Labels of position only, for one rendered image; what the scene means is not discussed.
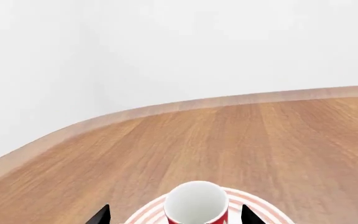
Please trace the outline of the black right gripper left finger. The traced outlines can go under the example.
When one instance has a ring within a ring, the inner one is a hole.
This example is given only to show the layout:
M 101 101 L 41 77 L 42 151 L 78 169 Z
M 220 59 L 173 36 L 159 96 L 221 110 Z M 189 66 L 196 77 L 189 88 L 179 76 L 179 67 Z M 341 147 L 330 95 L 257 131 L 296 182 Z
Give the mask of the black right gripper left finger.
M 111 213 L 110 206 L 106 204 L 94 216 L 92 216 L 85 224 L 110 224 Z

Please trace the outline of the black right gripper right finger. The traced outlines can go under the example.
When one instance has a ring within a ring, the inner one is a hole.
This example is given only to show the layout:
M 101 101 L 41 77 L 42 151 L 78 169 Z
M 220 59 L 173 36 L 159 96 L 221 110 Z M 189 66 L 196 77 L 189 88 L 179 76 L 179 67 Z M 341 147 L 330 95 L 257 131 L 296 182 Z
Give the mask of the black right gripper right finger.
M 242 205 L 241 222 L 242 224 L 266 224 L 245 204 Z

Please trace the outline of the white plate with red stripes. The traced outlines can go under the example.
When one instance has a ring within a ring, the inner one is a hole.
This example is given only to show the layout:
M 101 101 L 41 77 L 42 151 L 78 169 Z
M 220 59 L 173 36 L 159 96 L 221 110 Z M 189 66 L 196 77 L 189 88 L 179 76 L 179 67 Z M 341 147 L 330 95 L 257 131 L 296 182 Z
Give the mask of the white plate with red stripes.
M 277 207 L 255 195 L 232 188 L 223 188 L 229 197 L 229 223 L 242 224 L 241 208 L 247 205 L 266 224 L 295 224 Z M 163 211 L 166 195 L 150 201 L 132 214 L 125 224 L 168 224 Z

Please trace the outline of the red mug with white inside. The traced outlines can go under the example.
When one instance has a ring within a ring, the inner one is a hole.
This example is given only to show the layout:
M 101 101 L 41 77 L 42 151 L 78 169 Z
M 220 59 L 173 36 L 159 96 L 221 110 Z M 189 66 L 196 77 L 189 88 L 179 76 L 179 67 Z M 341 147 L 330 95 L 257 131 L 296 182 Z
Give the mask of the red mug with white inside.
M 168 224 L 228 224 L 228 210 L 227 193 L 204 180 L 180 184 L 163 203 Z

